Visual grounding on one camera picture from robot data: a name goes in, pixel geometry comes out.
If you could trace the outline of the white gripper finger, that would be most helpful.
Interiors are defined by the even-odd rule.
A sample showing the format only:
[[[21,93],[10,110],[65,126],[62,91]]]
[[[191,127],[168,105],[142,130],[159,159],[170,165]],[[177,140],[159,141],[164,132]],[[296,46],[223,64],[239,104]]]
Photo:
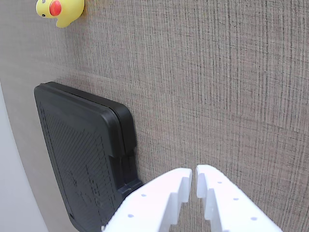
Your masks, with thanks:
[[[281,232],[228,177],[210,165],[198,165],[197,197],[212,232]]]
[[[168,232],[189,201],[192,170],[176,168],[143,185],[121,203],[105,232]]]

